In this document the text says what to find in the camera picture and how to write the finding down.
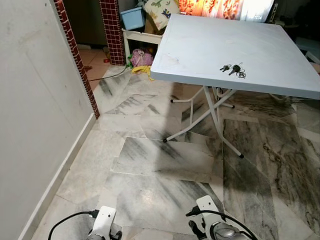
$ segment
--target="marble floor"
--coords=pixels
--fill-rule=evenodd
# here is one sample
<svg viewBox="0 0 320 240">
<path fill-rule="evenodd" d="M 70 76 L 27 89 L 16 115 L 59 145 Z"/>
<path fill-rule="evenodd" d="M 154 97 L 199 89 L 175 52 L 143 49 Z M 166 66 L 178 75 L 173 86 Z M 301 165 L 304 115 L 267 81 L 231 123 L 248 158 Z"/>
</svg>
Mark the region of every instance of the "marble floor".
<svg viewBox="0 0 320 240">
<path fill-rule="evenodd" d="M 120 67 L 110 67 L 115 73 Z M 149 81 L 145 74 L 102 80 L 94 95 L 101 117 L 89 133 L 32 240 L 67 215 L 117 210 L 124 240 L 196 240 L 185 217 L 196 199 L 210 195 L 218 209 L 246 224 L 261 240 L 320 239 L 319 102 L 238 91 L 220 108 L 222 143 L 209 115 L 186 134 L 186 99 L 199 86 Z M 208 109 L 204 94 L 194 119 Z M 198 217 L 191 218 L 198 222 Z M 69 220 L 53 240 L 82 239 L 93 220 Z"/>
</svg>

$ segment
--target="pink bag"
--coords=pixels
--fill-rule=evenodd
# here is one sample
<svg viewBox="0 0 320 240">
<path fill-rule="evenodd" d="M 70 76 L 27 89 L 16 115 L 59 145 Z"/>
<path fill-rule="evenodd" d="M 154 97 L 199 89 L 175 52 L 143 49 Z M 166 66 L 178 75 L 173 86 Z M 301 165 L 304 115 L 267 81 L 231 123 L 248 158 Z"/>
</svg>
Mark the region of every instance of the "pink bag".
<svg viewBox="0 0 320 240">
<path fill-rule="evenodd" d="M 147 50 L 135 49 L 133 50 L 130 61 L 135 68 L 139 66 L 151 66 L 154 58 Z"/>
</svg>

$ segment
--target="black cable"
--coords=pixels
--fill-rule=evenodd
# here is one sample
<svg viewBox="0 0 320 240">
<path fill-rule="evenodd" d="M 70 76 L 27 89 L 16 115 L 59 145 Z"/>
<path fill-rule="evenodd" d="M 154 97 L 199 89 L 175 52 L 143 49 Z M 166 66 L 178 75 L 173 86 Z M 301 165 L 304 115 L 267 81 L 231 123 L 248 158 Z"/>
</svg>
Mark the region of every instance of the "black cable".
<svg viewBox="0 0 320 240">
<path fill-rule="evenodd" d="M 81 214 L 88 214 L 88 215 L 91 215 L 93 218 L 96 218 L 97 215 L 99 213 L 99 210 L 93 210 L 93 211 L 80 211 L 80 212 L 76 212 L 74 214 L 71 214 L 70 216 L 67 216 L 66 218 L 62 219 L 61 221 L 57 222 L 50 230 L 49 232 L 49 236 L 48 236 L 48 240 L 51 240 L 51 237 L 52 237 L 52 233 L 54 232 L 55 228 L 57 226 L 59 226 L 60 224 L 62 224 L 64 221 L 68 220 L 68 219 L 71 219 L 75 216 L 78 216 L 78 215 L 81 215 Z"/>
<path fill-rule="evenodd" d="M 241 234 L 244 234 L 244 235 L 246 235 L 248 238 L 252 238 L 247 232 L 245 232 L 245 231 L 240 231 L 239 233 L 241 233 Z"/>
<path fill-rule="evenodd" d="M 97 78 L 97 79 L 92 79 L 92 80 L 89 80 L 89 82 L 95 81 L 95 80 L 102 80 L 102 79 L 109 79 L 109 78 L 116 77 L 116 76 L 122 74 L 126 69 L 127 69 L 127 67 L 125 66 L 124 69 L 121 72 L 117 73 L 117 74 L 114 74 L 114 75 L 111 75 L 111 76 L 106 76 L 106 77 L 100 77 L 100 78 Z"/>
<path fill-rule="evenodd" d="M 196 215 L 205 214 L 205 213 L 216 214 L 216 215 L 219 215 L 219 216 L 221 216 L 223 218 L 230 219 L 231 221 L 235 222 L 236 224 L 239 224 L 242 228 L 244 228 L 251 235 L 250 238 L 252 240 L 258 240 L 257 237 L 253 234 L 253 232 L 250 231 L 250 229 L 247 228 L 244 224 L 242 224 L 241 222 L 239 222 L 237 219 L 233 218 L 232 216 L 226 215 L 226 214 L 224 214 L 222 212 L 212 211 L 212 210 L 200 210 L 200 211 L 191 211 L 191 212 L 187 213 L 186 216 L 187 217 L 188 216 L 196 216 Z"/>
</svg>

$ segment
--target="key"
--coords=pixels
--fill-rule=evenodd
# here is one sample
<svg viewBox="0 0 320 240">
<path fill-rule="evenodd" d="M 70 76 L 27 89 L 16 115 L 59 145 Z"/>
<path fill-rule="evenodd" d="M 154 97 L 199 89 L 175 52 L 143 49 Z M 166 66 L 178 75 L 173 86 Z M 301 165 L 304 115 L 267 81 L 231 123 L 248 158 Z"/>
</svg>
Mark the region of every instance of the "key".
<svg viewBox="0 0 320 240">
<path fill-rule="evenodd" d="M 223 73 L 225 71 L 228 71 L 230 69 L 230 65 L 224 65 L 222 68 L 220 68 L 220 71 L 222 71 Z"/>
<path fill-rule="evenodd" d="M 239 65 L 233 65 L 232 71 L 229 73 L 229 76 L 230 76 L 231 74 L 240 72 L 240 70 L 241 70 L 241 67 L 240 67 Z"/>
</svg>

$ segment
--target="metal table frame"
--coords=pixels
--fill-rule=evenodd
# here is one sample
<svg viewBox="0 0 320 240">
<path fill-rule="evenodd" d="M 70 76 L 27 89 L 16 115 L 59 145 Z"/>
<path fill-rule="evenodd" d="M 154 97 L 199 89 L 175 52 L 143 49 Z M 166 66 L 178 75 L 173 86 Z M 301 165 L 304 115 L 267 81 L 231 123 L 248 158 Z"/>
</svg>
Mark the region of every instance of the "metal table frame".
<svg viewBox="0 0 320 240">
<path fill-rule="evenodd" d="M 202 114 L 197 120 L 193 121 L 193 116 L 194 116 L 194 100 L 195 98 L 202 92 L 204 91 L 205 93 L 205 97 L 206 100 L 209 104 L 209 109 Z M 177 132 L 174 135 L 171 135 L 167 138 L 165 138 L 163 140 L 163 142 L 167 142 L 170 141 L 171 139 L 174 139 L 175 137 L 180 136 L 181 134 L 186 133 L 187 131 L 191 130 L 194 126 L 196 126 L 200 121 L 202 121 L 206 116 L 208 116 L 209 114 L 212 115 L 212 119 L 214 122 L 214 126 L 216 128 L 216 131 L 219 135 L 219 137 L 222 139 L 222 141 L 229 147 L 231 148 L 240 158 L 244 158 L 244 155 L 237 150 L 227 139 L 225 139 L 222 129 L 221 129 L 221 125 L 220 125 L 220 119 L 219 119 L 219 115 L 217 116 L 216 114 L 216 110 L 219 110 L 219 107 L 225 106 L 228 108 L 234 108 L 234 105 L 230 105 L 225 103 L 225 101 L 230 98 L 237 90 L 234 89 L 229 89 L 227 92 L 225 92 L 225 94 L 219 99 L 218 96 L 218 92 L 217 92 L 217 88 L 216 87 L 212 87 L 212 91 L 213 91 L 213 96 L 214 96 L 214 103 L 211 100 L 210 97 L 210 93 L 209 93 L 209 87 L 208 86 L 203 86 L 193 97 L 191 97 L 190 99 L 185 99 L 185 100 L 176 100 L 176 99 L 172 99 L 171 102 L 172 103 L 191 103 L 191 109 L 190 109 L 190 125 L 187 126 L 185 129 Z"/>
</svg>

